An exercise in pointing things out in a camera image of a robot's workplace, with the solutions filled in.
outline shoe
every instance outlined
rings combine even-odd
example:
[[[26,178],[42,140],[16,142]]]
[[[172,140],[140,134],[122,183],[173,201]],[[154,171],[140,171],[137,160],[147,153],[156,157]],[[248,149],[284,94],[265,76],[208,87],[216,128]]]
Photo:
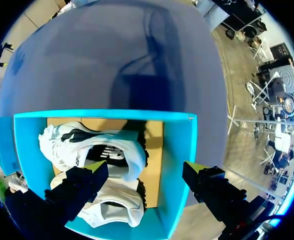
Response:
[[[65,178],[66,173],[61,172],[53,178],[50,188],[54,189]],[[145,198],[136,191],[141,189],[141,184],[138,179],[125,182],[119,178],[108,178],[95,200],[87,202],[78,217],[93,228],[113,222],[128,223],[133,228],[138,226],[145,212]]]
[[[79,122],[48,126],[39,135],[40,150],[60,171],[106,160],[109,176],[136,180],[146,165],[147,153],[137,132],[92,131]]]

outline person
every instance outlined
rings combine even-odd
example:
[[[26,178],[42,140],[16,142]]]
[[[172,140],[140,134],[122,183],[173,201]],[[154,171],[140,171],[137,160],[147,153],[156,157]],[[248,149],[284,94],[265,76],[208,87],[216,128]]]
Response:
[[[260,72],[269,70],[269,69],[275,69],[278,67],[290,65],[290,63],[293,63],[294,66],[294,59],[291,55],[283,56],[277,60],[269,61],[259,67]]]
[[[289,153],[277,150],[274,141],[267,140],[267,145],[276,151],[273,157],[273,163],[277,169],[285,169],[290,165],[290,160],[294,158],[293,145],[290,146]]]

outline cyan box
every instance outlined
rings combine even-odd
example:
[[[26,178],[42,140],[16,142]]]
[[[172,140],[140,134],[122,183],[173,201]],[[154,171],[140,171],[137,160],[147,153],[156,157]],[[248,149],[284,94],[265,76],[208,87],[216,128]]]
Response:
[[[74,109],[49,110],[15,114],[13,118],[14,140],[18,160],[31,190],[44,198],[54,177],[52,163],[41,153],[38,135],[47,127],[48,118],[103,118],[162,121],[164,143],[158,207],[148,208],[137,227],[114,222],[92,228],[77,217],[66,227],[95,238],[111,240],[163,240],[169,239],[179,221],[188,196],[188,187],[182,179],[184,161],[195,161],[197,146],[197,116],[192,113],[121,110]],[[9,138],[8,131],[0,139]]]

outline white pole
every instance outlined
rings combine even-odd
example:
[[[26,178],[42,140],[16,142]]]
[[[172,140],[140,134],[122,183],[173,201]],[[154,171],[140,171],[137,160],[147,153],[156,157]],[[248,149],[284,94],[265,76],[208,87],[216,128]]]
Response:
[[[255,186],[256,188],[258,188],[258,189],[260,189],[260,190],[262,190],[262,191],[264,191],[264,192],[270,194],[271,196],[275,197],[276,199],[281,200],[281,201],[283,200],[283,198],[282,198],[281,196],[279,196],[279,195],[275,194],[274,192],[271,192],[270,190],[268,190],[268,189],[266,189],[266,188],[260,186],[260,185],[257,184],[256,182],[251,181],[250,179],[248,179],[248,178],[246,178],[245,176],[243,176],[243,175],[241,175],[241,174],[239,174],[239,173],[233,171],[232,169],[230,169],[230,168],[228,168],[228,167],[226,167],[226,166],[224,166],[224,169],[229,170],[230,172],[232,172],[232,173],[234,173],[235,175],[241,177],[242,179],[248,181],[249,183],[251,183],[251,184],[252,184],[253,186]]]
[[[249,122],[249,123],[262,123],[262,124],[281,124],[281,125],[292,125],[294,122],[290,121],[267,121],[267,120],[243,120],[243,119],[233,119],[236,122]]]

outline floor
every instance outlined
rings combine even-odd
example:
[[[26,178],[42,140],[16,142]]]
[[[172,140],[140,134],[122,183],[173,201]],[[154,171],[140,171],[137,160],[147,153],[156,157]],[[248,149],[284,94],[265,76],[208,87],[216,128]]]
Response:
[[[245,42],[239,42],[236,38],[228,39],[225,29],[221,26],[212,33],[212,37],[221,57],[230,108],[229,115],[232,114],[236,105],[235,118],[258,119],[260,114],[256,114],[250,106],[251,97],[245,88],[246,82],[256,81],[254,74],[257,71],[258,62],[253,59],[253,53]],[[248,201],[265,193],[226,168],[244,175],[258,185],[269,188],[271,177],[263,174],[265,166],[259,164],[262,158],[265,158],[263,148],[266,136],[261,136],[260,141],[256,141],[253,137],[253,128],[253,123],[232,127],[224,160],[226,178],[237,188],[247,190]],[[223,223],[218,222],[204,204],[198,204],[185,208],[172,239],[211,240],[219,236],[223,228]]]

